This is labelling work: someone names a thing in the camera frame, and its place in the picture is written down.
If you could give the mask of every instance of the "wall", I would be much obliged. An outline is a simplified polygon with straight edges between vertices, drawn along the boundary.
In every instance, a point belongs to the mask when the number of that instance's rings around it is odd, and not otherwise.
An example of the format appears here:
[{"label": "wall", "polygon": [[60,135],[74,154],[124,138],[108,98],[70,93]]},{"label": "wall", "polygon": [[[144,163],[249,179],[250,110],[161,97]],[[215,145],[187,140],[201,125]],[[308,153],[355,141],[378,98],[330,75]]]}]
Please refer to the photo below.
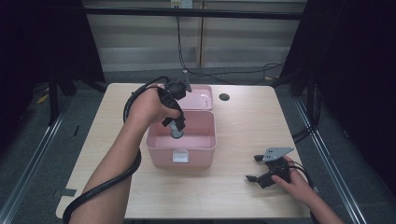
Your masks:
[{"label": "wall", "polygon": [[[85,6],[170,7],[170,1],[85,0]],[[302,12],[305,1],[193,1],[193,8]],[[175,17],[89,15],[105,72],[178,68]],[[298,21],[180,18],[188,67],[262,66],[281,63]]]}]

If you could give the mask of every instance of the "bin lid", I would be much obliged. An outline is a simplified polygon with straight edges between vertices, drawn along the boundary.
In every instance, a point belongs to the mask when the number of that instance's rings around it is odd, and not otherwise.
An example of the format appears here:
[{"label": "bin lid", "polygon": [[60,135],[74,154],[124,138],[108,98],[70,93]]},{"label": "bin lid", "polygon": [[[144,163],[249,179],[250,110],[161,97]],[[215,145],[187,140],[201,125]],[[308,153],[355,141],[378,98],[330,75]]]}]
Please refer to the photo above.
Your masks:
[{"label": "bin lid", "polygon": [[207,85],[191,85],[192,92],[178,101],[183,110],[211,110],[213,108],[212,88]]}]

